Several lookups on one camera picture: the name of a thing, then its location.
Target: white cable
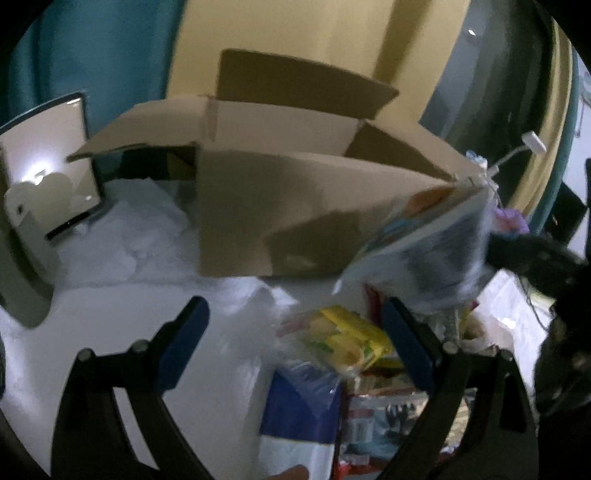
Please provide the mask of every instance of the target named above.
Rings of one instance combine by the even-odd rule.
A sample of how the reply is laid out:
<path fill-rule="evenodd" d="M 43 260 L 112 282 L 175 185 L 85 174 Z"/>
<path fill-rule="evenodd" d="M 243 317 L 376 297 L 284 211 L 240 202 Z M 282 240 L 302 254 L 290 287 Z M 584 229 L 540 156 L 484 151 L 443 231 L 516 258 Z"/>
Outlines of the white cable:
<path fill-rule="evenodd" d="M 507 155 L 502 157 L 497 163 L 495 163 L 491 168 L 486 171 L 486 175 L 491 179 L 497 173 L 499 173 L 499 169 L 507 163 L 510 159 L 515 157 L 517 154 L 521 152 L 526 152 L 530 150 L 535 155 L 542 155 L 546 153 L 546 146 L 544 142 L 540 140 L 538 135 L 535 132 L 526 132 L 521 135 L 521 141 L 524 143 L 517 148 L 511 150 Z"/>

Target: cardboard box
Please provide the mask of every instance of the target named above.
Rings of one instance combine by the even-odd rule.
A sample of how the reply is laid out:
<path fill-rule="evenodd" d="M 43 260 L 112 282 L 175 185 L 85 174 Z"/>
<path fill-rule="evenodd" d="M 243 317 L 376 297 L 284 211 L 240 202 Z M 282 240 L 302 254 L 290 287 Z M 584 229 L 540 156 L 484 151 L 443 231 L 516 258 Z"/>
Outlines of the cardboard box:
<path fill-rule="evenodd" d="M 195 158 L 200 274 L 342 271 L 401 196 L 479 170 L 419 125 L 377 125 L 391 86 L 324 64 L 222 53 L 217 98 L 136 105 L 70 158 Z"/>

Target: clear plastic bag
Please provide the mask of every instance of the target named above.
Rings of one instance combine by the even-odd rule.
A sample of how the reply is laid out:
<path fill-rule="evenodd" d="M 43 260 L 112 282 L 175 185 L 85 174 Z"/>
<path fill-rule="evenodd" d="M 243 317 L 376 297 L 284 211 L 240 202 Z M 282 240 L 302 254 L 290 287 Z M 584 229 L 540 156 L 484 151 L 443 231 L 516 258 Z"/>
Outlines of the clear plastic bag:
<path fill-rule="evenodd" d="M 342 379 L 356 377 L 393 351 L 381 329 L 340 306 L 284 320 L 277 338 L 279 372 L 317 416 L 329 408 Z"/>
<path fill-rule="evenodd" d="M 482 186 L 438 187 L 405 199 L 343 277 L 399 297 L 417 313 L 455 308 L 478 295 L 493 205 Z"/>

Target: computer monitor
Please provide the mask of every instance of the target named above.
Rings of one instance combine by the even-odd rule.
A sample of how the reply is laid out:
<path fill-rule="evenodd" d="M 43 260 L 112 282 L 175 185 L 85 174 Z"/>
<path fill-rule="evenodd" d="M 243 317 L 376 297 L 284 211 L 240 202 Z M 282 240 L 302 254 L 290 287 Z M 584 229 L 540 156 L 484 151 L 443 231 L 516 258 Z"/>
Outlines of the computer monitor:
<path fill-rule="evenodd" d="M 8 183 L 30 182 L 40 189 L 42 195 L 31 211 L 48 238 L 85 220 L 103 203 L 92 160 L 66 163 L 86 140 L 85 99 L 80 92 L 40 105 L 0 128 Z"/>

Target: teal curtain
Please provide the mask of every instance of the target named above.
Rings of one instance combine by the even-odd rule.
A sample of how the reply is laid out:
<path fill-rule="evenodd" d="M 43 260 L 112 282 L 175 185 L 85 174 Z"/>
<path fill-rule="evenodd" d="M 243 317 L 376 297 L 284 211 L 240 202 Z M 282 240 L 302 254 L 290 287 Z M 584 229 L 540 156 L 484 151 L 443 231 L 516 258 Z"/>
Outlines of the teal curtain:
<path fill-rule="evenodd" d="M 0 79 L 0 124 L 82 90 L 92 135 L 136 103 L 165 96 L 184 0 L 55 0 L 33 22 Z M 98 162 L 103 179 L 119 158 Z"/>

